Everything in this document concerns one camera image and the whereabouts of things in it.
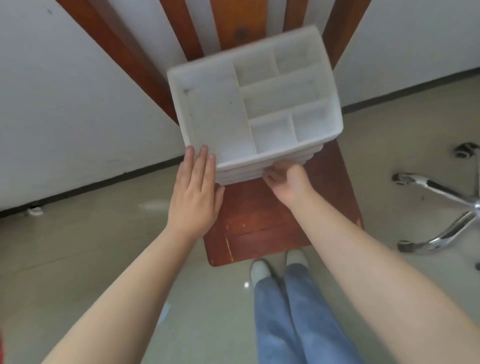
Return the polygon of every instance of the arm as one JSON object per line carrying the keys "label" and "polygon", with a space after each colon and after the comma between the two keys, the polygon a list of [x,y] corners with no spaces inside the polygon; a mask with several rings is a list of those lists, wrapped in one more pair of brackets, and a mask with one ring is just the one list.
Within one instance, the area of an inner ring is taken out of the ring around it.
{"label": "arm", "polygon": [[72,364],[139,363],[168,291],[196,240],[215,222],[224,187],[215,188],[215,156],[185,151],[168,223],[70,329],[43,361]]}
{"label": "arm", "polygon": [[338,284],[400,363],[474,363],[480,331],[433,282],[315,192],[302,166],[263,175]]}

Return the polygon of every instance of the black baseboard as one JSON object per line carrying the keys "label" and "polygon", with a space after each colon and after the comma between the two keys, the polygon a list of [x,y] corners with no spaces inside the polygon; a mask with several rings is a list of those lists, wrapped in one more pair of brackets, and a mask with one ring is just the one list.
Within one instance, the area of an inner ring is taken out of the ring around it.
{"label": "black baseboard", "polygon": [[356,112],[358,110],[369,108],[370,106],[375,106],[378,104],[383,104],[384,102],[393,101],[401,97],[409,96],[416,94],[418,92],[430,90],[438,86],[443,86],[451,84],[452,82],[464,80],[480,74],[480,67],[474,68],[472,70],[462,71],[458,73],[451,74],[442,78],[437,78],[429,82],[425,82],[419,85],[411,86],[404,88],[402,90],[394,91],[390,94],[370,98],[365,101],[360,101],[355,104],[347,105],[342,107],[342,114],[349,114],[351,112]]}
{"label": "black baseboard", "polygon": [[[369,108],[370,106],[382,104],[384,102],[396,100],[401,97],[405,97],[408,95],[416,94],[421,91],[429,90],[431,88],[435,88],[438,86],[446,85],[452,82],[460,81],[469,77],[473,77],[480,74],[480,67],[474,68],[472,70],[468,71],[463,71],[459,73],[452,74],[450,76],[442,77],[433,81],[425,82],[420,85],[415,85],[412,87],[404,88],[403,90],[398,90],[395,92],[392,92],[391,94],[379,96],[379,97],[374,97],[369,100],[357,102],[355,104],[351,104],[348,106],[342,107],[342,114],[348,114],[351,112],[355,112],[361,109]],[[17,214],[22,211],[26,211],[29,208],[32,207],[37,207],[37,206],[43,206],[46,204],[51,204],[52,202],[57,202],[59,200],[63,200],[65,198],[77,196],[79,194],[84,194],[85,192],[97,190],[99,188],[107,187],[112,184],[118,183],[118,182],[123,182],[130,180],[132,178],[140,177],[145,174],[149,174],[151,172],[155,172],[157,170],[162,170],[171,166],[175,166],[180,164],[180,162],[183,160],[183,156],[173,158],[166,160],[164,162],[160,162],[151,166],[143,167],[138,170],[133,170],[131,172],[127,172],[124,174],[121,174],[120,176],[112,177],[104,181],[100,182],[95,182],[92,184],[89,184],[87,186],[75,188],[74,190],[62,192],[61,194],[56,194],[54,196],[50,197],[45,197],[37,201],[30,202],[28,204],[24,204],[21,206],[17,207],[12,207],[7,210],[0,211],[0,218],[4,218],[6,216],[10,216],[13,214]]]}
{"label": "black baseboard", "polygon": [[57,202],[59,200],[65,199],[65,198],[77,196],[79,194],[84,194],[85,192],[98,190],[99,188],[103,188],[103,187],[111,186],[111,185],[119,183],[119,182],[131,180],[132,178],[140,177],[140,176],[143,176],[145,174],[155,172],[157,170],[163,170],[165,168],[178,165],[182,161],[183,161],[183,156],[176,157],[176,158],[173,158],[173,159],[166,160],[164,162],[153,164],[151,166],[146,166],[146,167],[143,167],[143,168],[139,168],[137,170],[133,170],[131,172],[126,172],[126,173],[121,174],[119,176],[108,178],[107,180],[91,183],[91,184],[88,184],[87,186],[78,187],[78,188],[75,188],[73,190],[65,191],[65,192],[62,192],[61,194],[56,194],[54,196],[45,197],[45,198],[42,198],[40,200],[29,202],[28,204],[24,204],[24,205],[21,205],[21,206],[12,207],[12,208],[0,211],[0,218],[4,218],[4,217],[10,216],[10,215],[17,214],[17,213],[22,212],[22,211],[26,211],[29,208],[33,208],[33,207],[37,207],[37,206],[43,206],[43,205],[46,205],[46,204],[51,204],[52,202]]}

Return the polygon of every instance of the floor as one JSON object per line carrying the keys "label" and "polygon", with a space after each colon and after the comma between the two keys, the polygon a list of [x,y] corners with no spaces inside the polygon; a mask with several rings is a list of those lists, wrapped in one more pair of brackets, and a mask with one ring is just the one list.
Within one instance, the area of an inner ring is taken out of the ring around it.
{"label": "floor", "polygon": [[[449,151],[480,143],[480,77],[345,116],[342,154],[367,232],[393,247],[440,232],[462,206],[390,182],[419,171],[468,193],[471,160]],[[0,322],[6,363],[39,363],[76,319],[166,223],[176,167],[63,200],[41,217],[0,220]],[[407,259],[480,323],[480,229],[451,249]],[[334,313],[369,363],[394,363],[341,292],[314,250],[311,271]],[[284,255],[267,257],[281,273]],[[166,320],[143,363],[255,363],[251,262],[209,266],[198,242],[170,293]]]}

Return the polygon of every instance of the shoe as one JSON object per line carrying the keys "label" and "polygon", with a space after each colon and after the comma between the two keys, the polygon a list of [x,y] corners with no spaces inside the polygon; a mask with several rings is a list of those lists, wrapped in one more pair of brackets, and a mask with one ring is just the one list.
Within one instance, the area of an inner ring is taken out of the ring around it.
{"label": "shoe", "polygon": [[264,260],[255,260],[250,269],[250,277],[252,279],[253,287],[264,278],[270,277],[272,272]]}
{"label": "shoe", "polygon": [[300,249],[292,249],[287,252],[287,266],[290,264],[302,264],[308,268],[307,257]]}

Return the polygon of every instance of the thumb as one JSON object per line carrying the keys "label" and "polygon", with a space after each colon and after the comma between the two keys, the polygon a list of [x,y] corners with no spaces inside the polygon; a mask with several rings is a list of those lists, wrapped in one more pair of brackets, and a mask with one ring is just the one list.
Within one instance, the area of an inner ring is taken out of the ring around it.
{"label": "thumb", "polygon": [[220,186],[215,191],[214,207],[213,207],[213,211],[215,212],[215,215],[218,214],[218,212],[220,211],[220,207],[222,206],[224,192],[225,192],[225,186]]}

